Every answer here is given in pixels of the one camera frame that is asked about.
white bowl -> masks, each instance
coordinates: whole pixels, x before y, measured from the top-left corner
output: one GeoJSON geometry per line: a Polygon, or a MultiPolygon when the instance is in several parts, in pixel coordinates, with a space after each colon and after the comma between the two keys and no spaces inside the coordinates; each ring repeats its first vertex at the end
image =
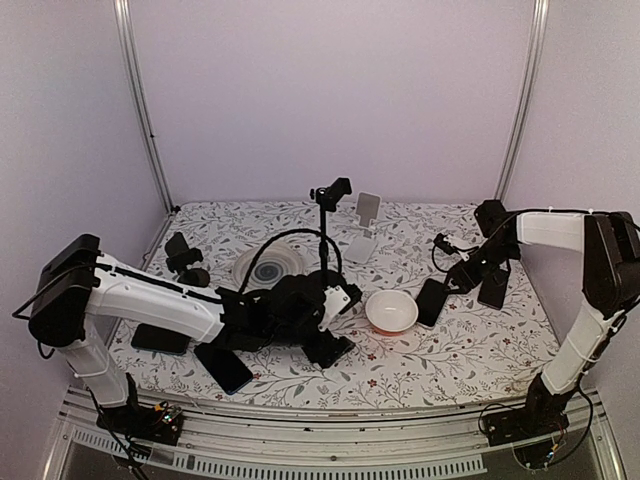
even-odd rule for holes
{"type": "Polygon", "coordinates": [[[410,295],[399,290],[374,293],[364,310],[373,329],[382,335],[400,335],[418,319],[418,305],[410,295]]]}

vent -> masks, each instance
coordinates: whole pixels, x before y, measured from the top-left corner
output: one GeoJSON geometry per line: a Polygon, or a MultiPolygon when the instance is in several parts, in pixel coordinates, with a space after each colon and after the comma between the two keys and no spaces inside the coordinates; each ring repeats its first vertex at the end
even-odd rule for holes
{"type": "MultiPolygon", "coordinates": [[[[122,448],[106,433],[75,427],[76,443],[125,457],[122,448]]],[[[201,474],[220,480],[444,480],[486,473],[481,455],[470,455],[442,462],[406,466],[380,467],[280,467],[241,464],[215,460],[202,455],[173,453],[173,463],[166,465],[134,455],[143,463],[171,468],[185,473],[201,474]]]]}

wall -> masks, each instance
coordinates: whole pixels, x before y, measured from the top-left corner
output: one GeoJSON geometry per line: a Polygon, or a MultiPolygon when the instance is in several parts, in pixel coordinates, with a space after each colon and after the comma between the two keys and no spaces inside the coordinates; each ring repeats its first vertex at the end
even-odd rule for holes
{"type": "Polygon", "coordinates": [[[533,3],[132,2],[174,200],[492,196],[533,3]]]}
{"type": "MultiPolygon", "coordinates": [[[[628,210],[640,222],[640,3],[551,2],[540,74],[507,198],[509,208],[628,210]]],[[[525,252],[562,337],[580,301],[577,255],[525,252]]],[[[594,368],[629,478],[640,478],[640,316],[594,368]]]]}
{"type": "Polygon", "coordinates": [[[0,58],[0,478],[32,480],[69,375],[10,312],[80,233],[137,264],[162,211],[112,2],[3,2],[0,58]]]}

floral tablecloth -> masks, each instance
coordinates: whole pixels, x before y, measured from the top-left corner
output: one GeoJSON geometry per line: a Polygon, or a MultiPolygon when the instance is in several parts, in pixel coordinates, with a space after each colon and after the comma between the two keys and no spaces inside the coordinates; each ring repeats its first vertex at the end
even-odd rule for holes
{"type": "MultiPolygon", "coordinates": [[[[402,289],[415,296],[427,277],[442,280],[431,262],[432,239],[439,232],[472,243],[482,236],[473,205],[383,203],[375,222],[377,247],[366,265],[345,261],[347,280],[365,292],[363,303],[330,326],[356,347],[334,367],[309,364],[298,347],[273,345],[239,356],[254,380],[226,395],[193,354],[170,356],[131,348],[136,323],[123,320],[110,347],[118,365],[142,388],[256,405],[322,409],[371,409],[451,405],[518,396],[558,349],[557,340],[522,266],[513,272],[504,308],[476,301],[478,289],[452,296],[434,329],[416,325],[398,337],[375,333],[364,303],[380,289],[402,289]]],[[[182,207],[155,253],[149,271],[173,278],[166,268],[164,242],[175,232],[205,257],[212,286],[237,288],[231,268],[240,254],[272,235],[318,225],[317,206],[309,202],[192,203],[182,207]]],[[[344,252],[361,230],[351,204],[329,214],[329,235],[344,252]]],[[[305,259],[308,272],[319,268],[317,239],[288,237],[305,259]]],[[[456,258],[438,253],[448,268],[456,258]]]]}

black smartphone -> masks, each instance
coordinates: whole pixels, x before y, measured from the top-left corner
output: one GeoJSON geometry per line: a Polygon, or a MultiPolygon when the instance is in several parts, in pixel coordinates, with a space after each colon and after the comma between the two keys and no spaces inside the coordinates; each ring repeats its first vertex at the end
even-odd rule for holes
{"type": "Polygon", "coordinates": [[[446,287],[442,282],[427,278],[416,297],[418,323],[433,328],[448,296],[449,294],[446,292],[446,287]]]}
{"type": "Polygon", "coordinates": [[[233,395],[253,380],[251,370],[231,350],[201,343],[194,349],[194,353],[227,395],[233,395]]]}
{"type": "Polygon", "coordinates": [[[493,275],[487,276],[478,292],[478,303],[487,307],[502,309],[504,297],[507,295],[509,271],[499,268],[493,275]]]}
{"type": "Polygon", "coordinates": [[[138,350],[184,355],[190,340],[187,335],[142,323],[133,334],[131,346],[138,350]]]}

